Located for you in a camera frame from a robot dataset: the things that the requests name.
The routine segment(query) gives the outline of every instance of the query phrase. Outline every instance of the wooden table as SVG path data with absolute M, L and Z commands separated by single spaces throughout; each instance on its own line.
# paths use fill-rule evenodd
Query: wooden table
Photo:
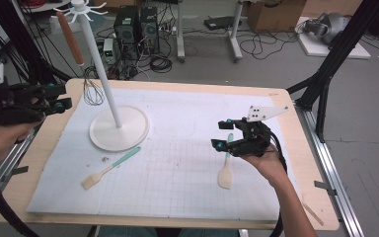
M 126 226 L 168 226 L 200 228 L 270 229 L 273 224 L 262 221 L 246 220 L 205 220 L 185 218 L 130 217 L 78 214 L 36 214 L 26 212 L 34 194 L 38 180 L 57 144 L 62 130 L 74 113 L 82 97 L 83 80 L 72 79 L 66 85 L 67 95 L 73 102 L 73 108 L 62 115 L 48 117 L 39 130 L 31 147 L 20 163 L 20 167 L 29 166 L 27 173 L 15 175 L 4 191 L 4 197 L 20 218 L 27 223 L 70 223 Z M 275 106 L 289 107 L 289 111 L 278 116 L 279 126 L 294 170 L 297 185 L 301 190 L 301 201 L 305 206 L 313 226 L 318 230 L 336 230 L 338 218 L 328 197 L 327 191 L 314 187 L 314 181 L 322 182 L 312 151 L 293 108 L 292 101 L 285 90 L 267 88 L 248 88 L 232 86 L 212 86 L 193 84 L 173 84 L 155 82 L 110 81 L 113 88 L 182 91 L 197 93 L 217 93 L 230 95 L 251 95 L 270 97 Z M 5 219 L 0 214 L 0 222 Z

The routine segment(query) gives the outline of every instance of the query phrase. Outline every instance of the spatula with teal handle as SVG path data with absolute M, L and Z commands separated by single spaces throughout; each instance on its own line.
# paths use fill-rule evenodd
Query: spatula with teal handle
M 133 149 L 131 149 L 127 154 L 125 154 L 123 157 L 119 158 L 117 161 L 115 161 L 112 165 L 110 165 L 107 169 L 99 172 L 99 173 L 95 173 L 91 176 L 89 176 L 88 178 L 86 178 L 84 181 L 82 181 L 82 186 L 84 187 L 85 190 L 88 190 L 89 188 L 91 188 L 93 185 L 95 185 L 97 182 L 100 181 L 101 177 L 108 171 L 110 171 L 112 168 L 114 168 L 115 166 L 119 165 L 120 163 L 122 163 L 123 161 L 125 161 L 126 159 L 130 158 L 131 156 L 133 156 L 135 153 L 137 153 L 139 150 L 141 149 L 140 146 L 137 146 L 137 147 L 134 147 Z

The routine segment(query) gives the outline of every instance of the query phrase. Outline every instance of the desk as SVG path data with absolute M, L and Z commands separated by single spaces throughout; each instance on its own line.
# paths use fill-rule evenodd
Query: desk
M 275 106 L 288 106 L 289 112 L 278 116 L 287 152 L 291 159 L 301 199 L 307 205 L 307 214 L 316 229 L 336 230 L 339 222 L 327 192 L 314 187 L 314 181 L 322 181 L 313 154 L 288 93 L 282 89 L 246 88 L 231 86 L 172 84 L 153 82 L 110 81 L 113 88 L 217 93 L 227 95 L 251 95 L 269 97 Z M 47 158 L 72 116 L 82 96 L 82 80 L 70 80 L 66 89 L 72 98 L 73 108 L 62 115 L 51 116 L 42 125 L 20 166 L 29 166 L 29 172 L 13 176 L 4 191 L 4 197 L 22 220 L 28 223 L 70 223 L 127 226 L 169 226 L 201 228 L 269 229 L 273 224 L 246 220 L 209 220 L 164 217 L 130 217 L 83 214 L 36 214 L 26 212 L 38 185 Z M 0 215 L 0 222 L 5 221 Z
M 185 57 L 186 57 L 186 52 L 184 49 L 184 33 L 183 33 L 183 1 L 184 0 L 178 0 L 177 52 L 178 52 L 178 60 L 180 62 L 184 62 Z M 243 58 L 241 48 L 239 47 L 239 43 L 236 40 L 236 34 L 238 32 L 239 20 L 241 18 L 244 1 L 257 2 L 259 0 L 238 0 L 236 3 L 232 31 L 228 32 L 229 40 L 232 45 L 233 52 L 235 54 L 235 62 Z

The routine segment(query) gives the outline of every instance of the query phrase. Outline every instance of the grid paper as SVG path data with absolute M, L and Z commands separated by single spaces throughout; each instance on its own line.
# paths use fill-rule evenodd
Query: grid paper
M 217 184 L 225 153 L 210 139 L 235 140 L 242 132 L 220 130 L 220 120 L 240 119 L 250 106 L 272 106 L 270 98 L 208 93 L 113 89 L 117 105 L 134 106 L 149 118 L 141 151 L 106 173 L 85 191 L 81 182 L 104 170 L 126 152 L 99 149 L 89 138 L 94 117 L 109 106 L 79 103 L 48 159 L 28 212 L 159 216 L 210 219 L 276 220 L 279 205 L 273 188 L 246 161 L 232 157 L 233 185 Z M 276 118 L 265 123 L 281 141 Z

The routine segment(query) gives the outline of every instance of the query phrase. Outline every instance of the wooden spatula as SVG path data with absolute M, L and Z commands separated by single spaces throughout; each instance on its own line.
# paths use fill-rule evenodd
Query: wooden spatula
M 233 133 L 230 133 L 227 136 L 227 142 L 233 141 Z M 218 172 L 218 186 L 220 186 L 223 189 L 230 190 L 232 187 L 232 181 L 233 181 L 233 173 L 232 169 L 230 168 L 230 154 L 229 152 L 226 152 L 226 158 L 224 160 L 224 166 L 221 168 L 221 170 Z
M 84 181 L 82 181 L 82 186 L 84 187 L 85 190 L 88 190 L 91 188 L 94 184 L 100 181 L 101 177 L 108 171 L 110 171 L 112 168 L 115 166 L 119 165 L 121 162 L 125 161 L 126 159 L 130 158 L 132 155 L 137 153 L 141 149 L 140 146 L 134 147 L 131 149 L 127 154 L 125 154 L 123 157 L 119 158 L 119 160 L 115 161 L 112 165 L 110 165 L 107 169 L 95 173 L 88 178 L 86 178 Z

